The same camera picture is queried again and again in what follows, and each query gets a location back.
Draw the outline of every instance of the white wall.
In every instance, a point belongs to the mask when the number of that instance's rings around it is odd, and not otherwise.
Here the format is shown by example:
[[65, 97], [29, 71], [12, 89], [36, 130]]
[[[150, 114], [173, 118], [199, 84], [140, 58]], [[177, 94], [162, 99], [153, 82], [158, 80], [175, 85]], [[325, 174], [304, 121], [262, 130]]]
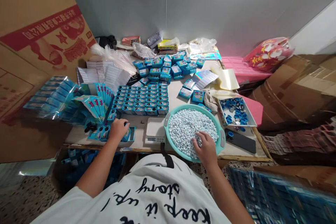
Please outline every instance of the white wall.
[[333, 0], [76, 0], [95, 36], [156, 30], [187, 42], [215, 38], [222, 55], [244, 56], [262, 40], [293, 36]]

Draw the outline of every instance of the cardboard box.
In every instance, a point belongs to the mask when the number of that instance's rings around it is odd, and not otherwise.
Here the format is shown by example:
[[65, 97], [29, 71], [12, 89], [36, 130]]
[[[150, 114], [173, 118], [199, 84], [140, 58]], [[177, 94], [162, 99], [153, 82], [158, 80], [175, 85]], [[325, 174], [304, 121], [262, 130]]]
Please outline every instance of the cardboard box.
[[0, 0], [0, 163], [55, 157], [70, 126], [21, 107], [53, 75], [75, 82], [96, 42], [75, 0]]
[[327, 166], [260, 166], [256, 171], [281, 175], [306, 187], [336, 195], [336, 168]]
[[294, 55], [249, 96], [264, 106], [259, 130], [321, 124], [336, 112], [336, 57]]

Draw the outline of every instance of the speckled floor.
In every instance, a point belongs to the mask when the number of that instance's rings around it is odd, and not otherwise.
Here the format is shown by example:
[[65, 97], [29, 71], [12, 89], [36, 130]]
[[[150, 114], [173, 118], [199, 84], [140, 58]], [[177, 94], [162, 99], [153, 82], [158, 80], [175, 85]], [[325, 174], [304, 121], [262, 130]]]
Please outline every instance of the speckled floor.
[[[231, 161], [224, 167], [223, 173], [227, 179], [230, 179], [227, 173], [228, 167], [253, 170], [253, 166], [266, 165], [274, 164]], [[201, 164], [193, 163], [190, 168], [202, 176], [204, 184], [211, 193], [204, 167]], [[50, 177], [27, 176], [19, 190], [10, 194], [0, 195], [0, 223], [30, 223], [59, 199], [60, 197], [54, 189]]]

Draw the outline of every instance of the teal plastic basin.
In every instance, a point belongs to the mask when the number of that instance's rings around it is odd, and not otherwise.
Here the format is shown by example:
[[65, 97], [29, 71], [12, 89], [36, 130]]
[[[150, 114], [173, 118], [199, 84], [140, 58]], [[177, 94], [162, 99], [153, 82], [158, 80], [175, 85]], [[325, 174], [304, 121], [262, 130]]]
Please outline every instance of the teal plastic basin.
[[199, 159], [193, 159], [189, 156], [187, 156], [186, 154], [184, 154], [183, 152], [181, 152], [174, 144], [174, 142], [172, 141], [172, 139], [170, 138], [169, 135], [169, 121], [172, 115], [176, 114], [178, 111], [183, 110], [183, 109], [195, 109], [199, 112], [202, 112], [203, 114], [205, 114], [207, 117], [209, 117], [214, 125], [216, 126], [217, 129], [217, 135], [219, 136], [217, 142], [216, 142], [216, 153], [217, 155], [225, 148], [225, 134], [224, 134], [224, 130], [222, 129], [219, 121], [209, 112], [207, 111], [205, 108], [202, 108], [198, 105], [194, 105], [194, 104], [185, 104], [185, 105], [181, 105], [178, 106], [176, 108], [174, 108], [172, 111], [170, 111], [167, 115], [166, 118], [164, 119], [164, 128], [166, 130], [166, 136], [167, 139], [170, 143], [170, 145], [172, 146], [172, 148], [174, 149], [174, 151], [176, 151], [177, 154], [179, 154], [181, 157], [183, 157], [184, 159], [191, 161], [191, 162], [195, 162], [195, 163], [200, 163], [201, 161]]

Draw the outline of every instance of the table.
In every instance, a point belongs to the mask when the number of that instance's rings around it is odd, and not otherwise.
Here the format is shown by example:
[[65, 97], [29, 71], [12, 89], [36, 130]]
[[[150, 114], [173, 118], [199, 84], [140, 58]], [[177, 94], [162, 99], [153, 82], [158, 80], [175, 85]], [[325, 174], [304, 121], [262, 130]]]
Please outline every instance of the table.
[[[197, 69], [197, 71], [210, 70], [212, 66], [221, 66], [220, 61], [208, 60], [205, 61], [202, 69]], [[173, 108], [186, 104], [186, 100], [178, 96], [179, 91], [182, 88], [183, 83], [190, 79], [190, 75], [186, 75], [182, 80], [173, 80], [168, 85], [168, 96], [169, 96], [169, 110]], [[222, 120], [220, 118], [220, 113], [215, 115], [215, 118], [222, 125]], [[135, 131], [135, 141], [134, 142], [121, 142], [117, 151], [121, 152], [144, 152], [144, 153], [157, 153], [160, 152], [160, 145], [146, 145], [145, 136], [147, 129], [147, 120], [150, 116], [135, 116], [122, 114], [121, 118], [127, 119], [131, 127], [136, 127]], [[226, 160], [238, 160], [238, 161], [256, 161], [256, 162], [271, 162], [272, 158], [267, 150], [265, 143], [263, 142], [258, 130], [253, 128], [247, 128], [246, 132], [241, 132], [241, 134], [253, 139], [256, 142], [257, 153], [252, 154], [244, 149], [241, 149], [229, 142], [226, 142], [225, 149], [220, 152], [218, 159]], [[83, 126], [74, 126], [65, 140], [64, 146], [66, 148], [82, 148], [82, 149], [101, 149], [105, 142], [87, 140], [87, 135], [84, 133]], [[174, 154], [174, 150], [170, 146], [169, 142], [166, 142], [166, 151], [170, 154]]]

